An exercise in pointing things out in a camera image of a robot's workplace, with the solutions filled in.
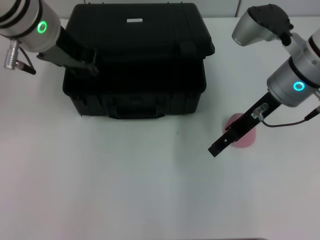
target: cable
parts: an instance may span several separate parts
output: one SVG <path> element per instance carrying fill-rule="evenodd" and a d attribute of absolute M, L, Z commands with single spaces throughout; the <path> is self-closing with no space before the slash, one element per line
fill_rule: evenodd
<path fill-rule="evenodd" d="M 235 11 L 235 15 L 234 15 L 235 18 L 238 17 L 238 13 L 239 13 L 239 10 L 240 10 L 241 2 L 242 2 L 242 0 L 239 0 L 238 6 L 236 7 L 236 11 Z"/>
<path fill-rule="evenodd" d="M 294 123 L 279 124 L 279 125 L 269 125 L 268 123 L 266 123 L 264 121 L 264 118 L 263 118 L 262 114 L 259 116 L 259 120 L 260 120 L 260 122 L 262 122 L 265 126 L 267 126 L 269 128 L 279 128 L 279 127 L 288 127 L 288 126 L 294 126 L 294 125 L 302 124 L 302 123 L 304 123 L 306 121 L 309 121 L 309 120 L 313 119 L 315 116 L 317 116 L 319 114 L 320 114 L 320 106 L 318 106 L 312 112 L 310 112 L 307 116 L 305 116 L 305 118 L 303 120 L 297 121 L 297 122 L 294 122 Z"/>
<path fill-rule="evenodd" d="M 294 123 L 287 123 L 287 124 L 279 124 L 279 125 L 269 125 L 264 120 L 262 120 L 261 122 L 265 126 L 267 126 L 269 128 L 280 128 L 280 127 L 288 127 L 288 126 L 294 126 L 294 125 L 302 124 L 302 123 L 306 122 L 306 120 L 303 119 L 302 121 L 297 121 L 297 122 L 294 122 Z"/>
<path fill-rule="evenodd" d="M 28 56 L 27 53 L 25 52 L 25 50 L 24 50 L 22 47 L 19 47 L 19 49 L 20 49 L 20 51 L 22 52 L 22 54 L 24 55 L 25 59 L 28 61 L 29 66 L 30 66 L 31 68 L 35 69 L 34 66 L 32 65 L 32 62 L 31 62 L 29 56 Z"/>

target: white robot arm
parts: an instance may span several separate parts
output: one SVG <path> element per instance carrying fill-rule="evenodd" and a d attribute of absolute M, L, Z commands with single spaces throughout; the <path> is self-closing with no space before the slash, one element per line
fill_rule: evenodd
<path fill-rule="evenodd" d="M 233 122 L 209 148 L 214 157 L 260 122 L 272 128 L 292 126 L 309 121 L 320 113 L 318 107 L 300 122 L 282 125 L 264 122 L 264 118 L 281 104 L 297 107 L 312 94 L 320 99 L 320 29 L 306 41 L 297 33 L 291 33 L 293 28 L 288 15 L 272 4 L 250 7 L 239 20 L 232 34 L 237 44 L 247 46 L 263 40 L 279 39 L 290 57 L 267 79 L 267 94 Z"/>
<path fill-rule="evenodd" d="M 21 66 L 17 58 L 22 48 L 58 66 L 86 69 L 93 75 L 98 72 L 96 51 L 69 36 L 43 0 L 1 0 L 0 35 L 11 40 L 4 64 L 7 69 Z"/>

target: black plastic case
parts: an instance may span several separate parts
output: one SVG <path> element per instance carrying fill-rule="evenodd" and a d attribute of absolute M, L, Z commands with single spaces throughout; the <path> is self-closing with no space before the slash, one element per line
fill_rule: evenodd
<path fill-rule="evenodd" d="M 63 91 L 80 115 L 149 119 L 191 114 L 215 52 L 193 3 L 79 4 L 66 31 L 98 52 L 98 77 L 65 71 Z"/>

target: white table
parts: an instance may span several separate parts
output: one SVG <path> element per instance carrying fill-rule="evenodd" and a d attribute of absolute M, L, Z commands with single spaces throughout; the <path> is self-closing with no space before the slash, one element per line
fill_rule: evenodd
<path fill-rule="evenodd" d="M 205 19 L 216 53 L 192 115 L 80 117 L 63 68 L 35 54 L 36 76 L 0 68 L 0 239 L 319 239 L 319 118 L 259 125 L 252 147 L 207 151 L 289 57 L 278 41 L 235 44 L 237 21 Z M 320 17 L 291 21 L 305 39 L 320 27 Z M 3 60 L 8 44 L 0 38 Z M 266 122 L 299 121 L 318 104 L 281 106 Z"/>

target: black cable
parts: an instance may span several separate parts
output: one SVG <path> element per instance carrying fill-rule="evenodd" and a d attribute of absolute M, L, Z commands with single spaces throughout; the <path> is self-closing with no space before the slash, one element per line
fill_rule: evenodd
<path fill-rule="evenodd" d="M 28 61 L 29 66 L 30 66 L 31 68 L 35 69 L 34 66 L 32 65 L 32 62 L 31 62 L 29 56 L 28 56 L 27 53 L 25 52 L 25 50 L 24 50 L 22 47 L 19 47 L 19 49 L 20 49 L 20 51 L 22 52 L 22 54 L 24 55 L 25 59 Z"/>
<path fill-rule="evenodd" d="M 280 127 L 288 127 L 288 126 L 294 126 L 294 125 L 298 125 L 298 124 L 302 124 L 304 122 L 306 122 L 305 119 L 301 120 L 301 121 L 297 121 L 297 122 L 293 122 L 293 123 L 287 123 L 287 124 L 279 124 L 279 125 L 269 125 L 268 123 L 266 123 L 264 120 L 261 121 L 265 126 L 269 127 L 269 128 L 280 128 Z"/>
<path fill-rule="evenodd" d="M 235 18 L 238 17 L 238 13 L 239 13 L 239 10 L 240 10 L 241 2 L 242 2 L 242 0 L 239 0 L 238 6 L 236 7 L 236 11 L 235 11 L 235 15 L 234 15 Z"/>

